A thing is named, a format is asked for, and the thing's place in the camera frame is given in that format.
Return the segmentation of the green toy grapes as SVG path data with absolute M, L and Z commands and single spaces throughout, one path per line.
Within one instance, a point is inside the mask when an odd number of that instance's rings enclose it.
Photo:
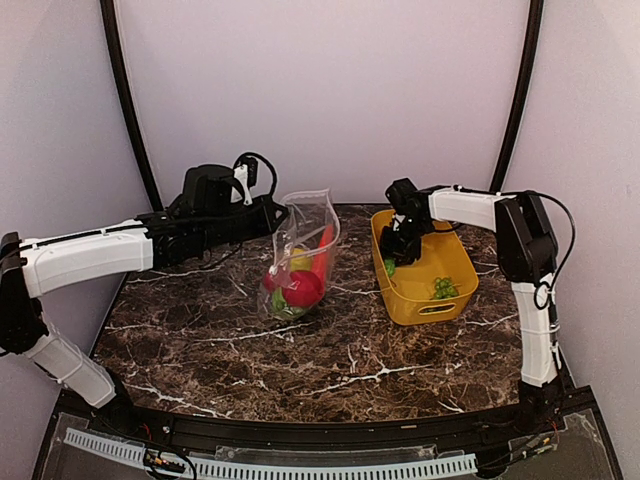
M 451 277 L 437 277 L 434 280 L 432 300 L 455 298 L 459 295 L 458 288 Z

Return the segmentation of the pink red toy fruit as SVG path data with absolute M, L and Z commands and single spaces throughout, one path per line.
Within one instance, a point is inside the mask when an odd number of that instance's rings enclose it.
M 263 278 L 262 284 L 267 292 L 273 293 L 283 286 L 283 280 L 280 275 L 274 275 L 267 272 Z

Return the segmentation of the green toy cucumber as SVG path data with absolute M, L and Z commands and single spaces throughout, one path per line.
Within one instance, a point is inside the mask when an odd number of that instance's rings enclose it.
M 396 262 L 393 258 L 384 259 L 384 268 L 389 278 L 392 278 L 396 272 Z

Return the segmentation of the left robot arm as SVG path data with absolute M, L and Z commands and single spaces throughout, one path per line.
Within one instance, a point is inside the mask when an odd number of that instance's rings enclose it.
M 276 170 L 247 152 L 232 166 L 187 170 L 183 190 L 165 209 L 119 224 L 45 239 L 1 240 L 1 350 L 23 355 L 79 394 L 120 436 L 141 427 L 113 374 L 89 359 L 43 317 L 45 294 L 114 274 L 158 270 L 202 259 L 223 244 L 269 236 L 287 217 L 274 193 L 253 195 L 258 167 Z

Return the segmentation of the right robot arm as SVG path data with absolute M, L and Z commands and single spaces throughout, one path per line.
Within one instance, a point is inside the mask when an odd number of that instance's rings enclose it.
M 419 244 L 437 233 L 437 222 L 452 222 L 493 232 L 498 268 L 516 298 L 522 340 L 519 404 L 510 424 L 530 434 L 560 409 L 564 386 L 557 332 L 555 283 L 565 262 L 542 204 L 545 195 L 532 190 L 491 193 L 461 186 L 417 188 L 407 178 L 385 191 L 394 213 L 381 232 L 381 254 L 398 266 L 419 260 Z

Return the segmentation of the yellow plastic basket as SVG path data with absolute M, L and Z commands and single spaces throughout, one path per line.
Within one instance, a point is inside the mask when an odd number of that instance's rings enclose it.
M 389 275 L 379 241 L 392 217 L 393 211 L 388 209 L 375 213 L 370 220 L 375 273 L 390 319 L 411 326 L 457 318 L 479 285 L 476 270 L 459 237 L 454 232 L 424 236 L 421 257 L 409 266 L 396 267 Z M 450 279 L 458 294 L 438 299 L 438 279 Z

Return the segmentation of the red toy chili pepper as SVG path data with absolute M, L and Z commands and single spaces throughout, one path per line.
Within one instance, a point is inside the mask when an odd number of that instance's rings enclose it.
M 326 226 L 318 244 L 318 248 L 321 249 L 321 252 L 315 255 L 312 260 L 311 272 L 319 279 L 322 290 L 325 290 L 326 286 L 331 253 L 329 245 L 333 240 L 333 236 L 334 226 Z

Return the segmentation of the clear zip top bag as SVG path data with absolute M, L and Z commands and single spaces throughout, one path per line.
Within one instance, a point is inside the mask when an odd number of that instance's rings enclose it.
M 281 199 L 286 219 L 272 235 L 272 263 L 259 287 L 258 314 L 294 321 L 323 300 L 341 234 L 331 190 L 298 191 Z

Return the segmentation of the red toy tomato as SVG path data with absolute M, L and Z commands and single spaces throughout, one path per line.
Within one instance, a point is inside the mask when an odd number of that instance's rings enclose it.
M 291 284 L 282 289 L 282 295 L 289 306 L 310 308 L 324 295 L 320 278 L 312 271 L 299 270 L 290 273 Z

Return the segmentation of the yellow toy lemon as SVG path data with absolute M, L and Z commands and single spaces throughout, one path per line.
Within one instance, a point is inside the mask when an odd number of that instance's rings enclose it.
M 310 271 L 313 265 L 313 258 L 307 254 L 307 251 L 302 248 L 295 248 L 293 251 L 293 257 L 289 261 L 289 267 L 292 272 L 295 271 Z

